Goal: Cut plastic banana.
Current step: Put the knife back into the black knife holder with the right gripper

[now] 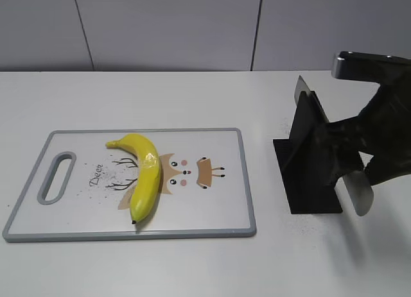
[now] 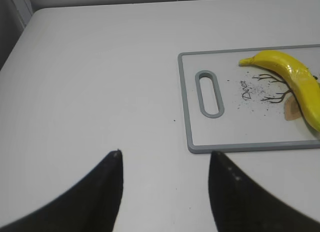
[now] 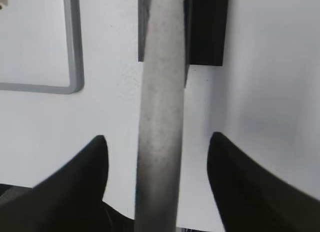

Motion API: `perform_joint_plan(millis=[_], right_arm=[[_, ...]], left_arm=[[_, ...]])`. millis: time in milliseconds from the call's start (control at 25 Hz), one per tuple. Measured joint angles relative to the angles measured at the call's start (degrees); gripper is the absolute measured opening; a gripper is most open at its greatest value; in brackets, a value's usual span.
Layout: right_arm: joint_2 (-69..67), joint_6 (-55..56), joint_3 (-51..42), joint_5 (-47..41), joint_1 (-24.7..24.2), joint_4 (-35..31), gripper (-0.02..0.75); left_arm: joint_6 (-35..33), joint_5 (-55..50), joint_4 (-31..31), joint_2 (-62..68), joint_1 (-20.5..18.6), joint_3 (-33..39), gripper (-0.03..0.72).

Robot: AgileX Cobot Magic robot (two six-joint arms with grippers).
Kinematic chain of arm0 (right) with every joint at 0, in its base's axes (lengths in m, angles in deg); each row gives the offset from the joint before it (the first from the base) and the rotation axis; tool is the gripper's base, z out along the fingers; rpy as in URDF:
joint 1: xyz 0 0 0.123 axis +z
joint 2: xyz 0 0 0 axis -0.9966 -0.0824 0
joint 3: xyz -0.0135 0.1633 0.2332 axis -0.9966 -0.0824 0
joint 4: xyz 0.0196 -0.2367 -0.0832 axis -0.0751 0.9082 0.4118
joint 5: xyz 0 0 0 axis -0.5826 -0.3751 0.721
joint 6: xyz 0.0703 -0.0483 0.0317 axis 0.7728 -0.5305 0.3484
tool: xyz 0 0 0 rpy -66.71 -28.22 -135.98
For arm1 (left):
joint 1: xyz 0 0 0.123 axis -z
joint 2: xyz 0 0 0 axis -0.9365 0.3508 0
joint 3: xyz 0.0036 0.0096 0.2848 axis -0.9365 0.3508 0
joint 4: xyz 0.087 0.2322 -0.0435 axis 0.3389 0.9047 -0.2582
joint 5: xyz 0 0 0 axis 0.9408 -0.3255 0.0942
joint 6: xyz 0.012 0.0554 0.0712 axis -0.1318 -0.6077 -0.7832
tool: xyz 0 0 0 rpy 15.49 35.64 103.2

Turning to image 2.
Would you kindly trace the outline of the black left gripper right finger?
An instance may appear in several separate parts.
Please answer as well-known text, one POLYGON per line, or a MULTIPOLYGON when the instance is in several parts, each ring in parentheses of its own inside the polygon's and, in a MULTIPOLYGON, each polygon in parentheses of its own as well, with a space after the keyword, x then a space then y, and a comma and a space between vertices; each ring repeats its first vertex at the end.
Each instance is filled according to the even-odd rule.
POLYGON ((224 153, 212 152, 208 194, 218 231, 319 231, 320 223, 288 206, 224 153))

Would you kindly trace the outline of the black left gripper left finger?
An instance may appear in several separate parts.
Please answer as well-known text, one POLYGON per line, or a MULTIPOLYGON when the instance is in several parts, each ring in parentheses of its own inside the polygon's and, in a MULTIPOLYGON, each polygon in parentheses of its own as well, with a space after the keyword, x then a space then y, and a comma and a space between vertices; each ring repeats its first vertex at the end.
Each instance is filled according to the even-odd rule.
POLYGON ((111 151, 68 191, 1 231, 113 231, 123 188, 123 155, 111 151))

